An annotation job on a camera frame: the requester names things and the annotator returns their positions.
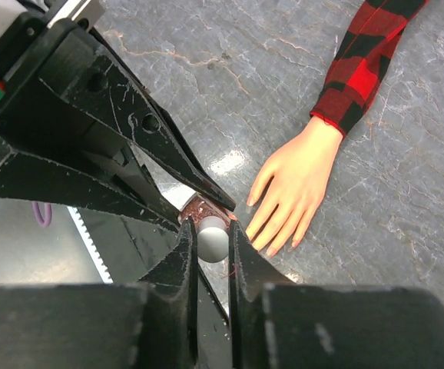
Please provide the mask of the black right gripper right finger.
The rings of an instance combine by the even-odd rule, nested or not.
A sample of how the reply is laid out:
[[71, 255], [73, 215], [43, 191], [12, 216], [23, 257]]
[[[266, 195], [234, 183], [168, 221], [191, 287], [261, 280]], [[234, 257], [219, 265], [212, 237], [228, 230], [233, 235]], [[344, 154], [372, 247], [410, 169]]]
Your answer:
[[444, 305], [421, 288], [298, 284], [232, 221], [235, 368], [444, 368]]

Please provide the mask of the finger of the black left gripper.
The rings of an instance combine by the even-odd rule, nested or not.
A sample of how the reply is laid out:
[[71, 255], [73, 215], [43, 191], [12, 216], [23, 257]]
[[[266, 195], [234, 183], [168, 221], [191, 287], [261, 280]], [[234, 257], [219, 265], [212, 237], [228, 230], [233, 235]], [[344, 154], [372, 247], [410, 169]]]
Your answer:
[[0, 136], [0, 198], [42, 201], [180, 227], [178, 211], [141, 173], [100, 155], [33, 151]]
[[170, 115], [100, 42], [65, 37], [39, 77], [66, 105], [140, 148], [179, 182], [234, 210], [234, 200], [207, 174]]

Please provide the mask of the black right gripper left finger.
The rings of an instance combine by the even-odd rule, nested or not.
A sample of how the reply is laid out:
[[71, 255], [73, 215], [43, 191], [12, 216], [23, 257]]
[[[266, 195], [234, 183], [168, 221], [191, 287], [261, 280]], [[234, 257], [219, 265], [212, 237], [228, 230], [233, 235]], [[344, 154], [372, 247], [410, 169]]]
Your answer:
[[0, 368], [192, 368], [197, 363], [197, 241], [133, 284], [0, 286]]

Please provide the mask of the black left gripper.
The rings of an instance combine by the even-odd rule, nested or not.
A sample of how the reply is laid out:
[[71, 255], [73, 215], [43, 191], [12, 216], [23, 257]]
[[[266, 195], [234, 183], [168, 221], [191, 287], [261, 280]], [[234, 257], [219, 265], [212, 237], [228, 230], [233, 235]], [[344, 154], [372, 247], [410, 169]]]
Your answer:
[[18, 16], [0, 39], [0, 136], [38, 147], [104, 150], [107, 130], [71, 104], [72, 93], [96, 95], [104, 71], [94, 67], [106, 42], [70, 20], [46, 28], [42, 18]]

